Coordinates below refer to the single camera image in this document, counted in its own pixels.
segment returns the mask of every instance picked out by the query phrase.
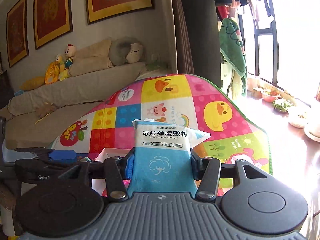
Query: ribbed surface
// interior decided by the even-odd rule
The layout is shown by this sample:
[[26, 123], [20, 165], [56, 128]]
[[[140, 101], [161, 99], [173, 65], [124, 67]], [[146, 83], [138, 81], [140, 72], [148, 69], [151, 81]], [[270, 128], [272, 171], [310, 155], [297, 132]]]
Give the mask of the ribbed surface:
[[[47, 239], [25, 233], [21, 240]], [[131, 200], [111, 204], [87, 230], [63, 240], [254, 240], [226, 222], [212, 204], [188, 193], [136, 193]], [[304, 240], [297, 232], [268, 240]]]

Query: gold frame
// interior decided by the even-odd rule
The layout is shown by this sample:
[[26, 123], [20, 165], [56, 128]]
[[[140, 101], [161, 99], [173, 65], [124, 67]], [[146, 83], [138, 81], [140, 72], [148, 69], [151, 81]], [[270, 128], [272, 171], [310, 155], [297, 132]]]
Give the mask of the gold frame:
[[109, 17], [117, 16], [119, 14], [128, 13], [133, 10], [152, 8], [151, 0], [136, 0], [117, 4], [108, 8], [93, 12], [92, 0], [86, 0], [87, 5], [87, 21], [88, 24], [104, 20]]
[[46, 36], [38, 39], [38, 33], [37, 33], [37, 0], [33, 0], [33, 32], [35, 37], [35, 46], [36, 49], [39, 49], [49, 41], [53, 41], [54, 39], [65, 35], [67, 33], [70, 33], [73, 31], [72, 27], [72, 15], [71, 15], [71, 0], [66, 0], [66, 24], [59, 27], [58, 29], [55, 29], [54, 31], [50, 32]]
[[[22, 60], [24, 57], [29, 55], [29, 48], [28, 48], [28, 37], [27, 37], [27, 2], [28, 0], [19, 0], [7, 13], [7, 23], [6, 23], [6, 31], [7, 31], [7, 54], [8, 54], [8, 61], [9, 67], [13, 67], [14, 64]], [[22, 3], [24, 3], [23, 7], [23, 42], [24, 42], [24, 51], [20, 52], [15, 58], [12, 60], [10, 59], [10, 50], [9, 50], [9, 37], [8, 37], [8, 17], [18, 8]]]

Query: blue clip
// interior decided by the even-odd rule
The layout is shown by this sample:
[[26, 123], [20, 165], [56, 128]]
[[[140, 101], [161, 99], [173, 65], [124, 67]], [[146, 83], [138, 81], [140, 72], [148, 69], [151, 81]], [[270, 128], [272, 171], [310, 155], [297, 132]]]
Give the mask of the blue clip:
[[53, 161], [76, 161], [77, 153], [74, 150], [53, 150], [51, 153], [49, 153], [48, 157]]

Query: cartoon pig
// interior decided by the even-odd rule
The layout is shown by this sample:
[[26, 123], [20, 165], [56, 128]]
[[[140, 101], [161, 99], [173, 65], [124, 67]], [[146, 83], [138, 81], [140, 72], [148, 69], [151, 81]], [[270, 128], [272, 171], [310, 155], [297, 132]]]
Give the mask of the cartoon pig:
[[165, 116], [164, 112], [168, 109], [163, 106], [164, 103], [154, 106], [153, 108], [148, 109], [148, 114], [153, 114], [155, 116]]
[[242, 159], [242, 160], [246, 160], [247, 162], [255, 165], [260, 169], [263, 165], [269, 163], [269, 160], [267, 158], [261, 158], [261, 159], [255, 160], [252, 157], [254, 151], [250, 148], [243, 148], [242, 150], [244, 151], [243, 153], [236, 153], [231, 155], [229, 160], [226, 161], [226, 163], [235, 164], [236, 160]]

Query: colorful play mat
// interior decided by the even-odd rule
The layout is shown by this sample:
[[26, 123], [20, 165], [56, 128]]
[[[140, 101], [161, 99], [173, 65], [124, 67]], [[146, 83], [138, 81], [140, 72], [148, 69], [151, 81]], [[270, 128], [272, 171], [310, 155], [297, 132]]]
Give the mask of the colorful play mat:
[[[206, 79], [189, 74], [172, 74], [136, 81], [70, 125], [56, 138], [52, 148], [73, 149], [94, 160], [104, 148], [134, 147], [134, 119], [202, 130], [211, 137], [194, 150], [223, 163], [244, 159], [272, 172], [268, 136]], [[219, 188], [230, 188], [230, 179]]]

